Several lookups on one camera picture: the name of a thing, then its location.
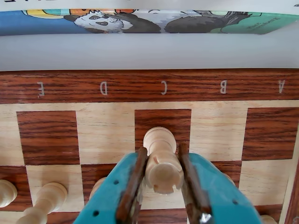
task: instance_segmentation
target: cartoon panda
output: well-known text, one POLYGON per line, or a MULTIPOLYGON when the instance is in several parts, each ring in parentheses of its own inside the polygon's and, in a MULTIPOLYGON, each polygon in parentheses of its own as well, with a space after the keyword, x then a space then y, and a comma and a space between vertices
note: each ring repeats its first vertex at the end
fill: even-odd
POLYGON ((105 14, 101 11, 90 11, 89 14, 65 15, 66 20, 85 28, 91 33, 160 33, 160 27, 134 14, 120 12, 105 14))

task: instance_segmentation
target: white chess piece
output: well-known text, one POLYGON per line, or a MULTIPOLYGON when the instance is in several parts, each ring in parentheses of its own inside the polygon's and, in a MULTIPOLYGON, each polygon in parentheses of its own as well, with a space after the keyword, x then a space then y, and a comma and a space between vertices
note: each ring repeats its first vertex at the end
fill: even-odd
POLYGON ((0 180, 0 208, 8 206, 17 197, 17 189, 6 180, 0 180))
POLYGON ((104 182, 106 178, 103 177, 101 179, 99 179, 93 186, 93 189, 92 191, 90 192, 90 195, 89 195, 89 200, 92 198, 93 194, 97 191, 97 189, 100 187, 100 185, 104 182))
POLYGON ((173 186, 180 189, 184 182, 184 172, 177 156, 176 140, 168 129, 154 127, 144 136, 143 146, 148 150, 145 170, 146 183, 156 193, 169 194, 173 186))
POLYGON ((263 224, 277 224, 277 222, 271 216, 268 215, 262 215, 261 220, 263 224))
POLYGON ((229 175, 227 175, 227 174, 225 174, 225 173, 223 173, 228 179, 229 179, 229 181, 231 181, 234 185, 235 185, 235 182, 233 181, 233 179, 232 178, 230 178, 230 176, 229 175))
POLYGON ((46 224, 47 215, 61 208, 67 198, 67 191, 59 183, 48 183, 37 193, 33 207, 24 210, 24 216, 16 224, 46 224))

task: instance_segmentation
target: book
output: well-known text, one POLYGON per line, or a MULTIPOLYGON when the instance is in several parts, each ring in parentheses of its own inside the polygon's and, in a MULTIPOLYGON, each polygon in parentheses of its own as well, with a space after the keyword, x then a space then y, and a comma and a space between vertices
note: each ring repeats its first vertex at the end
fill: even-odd
POLYGON ((44 9, 0 12, 0 35, 266 34, 299 15, 205 10, 44 9))
POLYGON ((299 15, 299 0, 0 0, 0 11, 55 8, 193 9, 299 15))

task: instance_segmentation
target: printed letter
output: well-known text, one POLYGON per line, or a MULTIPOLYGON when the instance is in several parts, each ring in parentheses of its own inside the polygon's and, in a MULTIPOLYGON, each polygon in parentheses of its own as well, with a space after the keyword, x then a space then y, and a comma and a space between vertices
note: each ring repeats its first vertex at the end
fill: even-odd
POLYGON ((223 80, 220 83, 221 89, 220 89, 220 93, 222 94, 226 94, 226 84, 227 84, 227 80, 223 80))
POLYGON ((107 96, 107 95, 108 95, 108 92, 107 92, 107 82, 101 82, 101 84, 100 84, 100 91, 101 91, 101 93, 102 93, 104 96, 107 96))
POLYGON ((279 85, 279 93, 282 93, 282 90, 284 89, 284 84, 285 84, 285 80, 279 80, 278 81, 278 85, 279 85))
POLYGON ((38 90, 40 90, 40 91, 42 91, 40 94, 38 94, 39 96, 44 96, 45 95, 45 92, 44 92, 44 90, 43 90, 43 83, 42 82, 37 82, 37 84, 40 84, 41 85, 41 87, 40 88, 38 88, 38 90))
POLYGON ((167 83, 165 81, 162 81, 161 83, 164 83, 164 86, 165 86, 164 92, 161 92, 161 94, 165 95, 167 92, 167 83))

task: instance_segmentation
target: chessboard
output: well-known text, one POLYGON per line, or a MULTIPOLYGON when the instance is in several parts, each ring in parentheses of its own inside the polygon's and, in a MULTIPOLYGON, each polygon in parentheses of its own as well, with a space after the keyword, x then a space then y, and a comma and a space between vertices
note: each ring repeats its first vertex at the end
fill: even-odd
MULTIPOLYGON (((0 93, 0 179, 18 190, 2 224, 49 182, 68 198, 47 223, 71 224, 155 126, 228 174, 261 215, 299 223, 299 70, 10 71, 0 93)), ((145 190, 139 224, 186 222, 180 190, 145 190)))

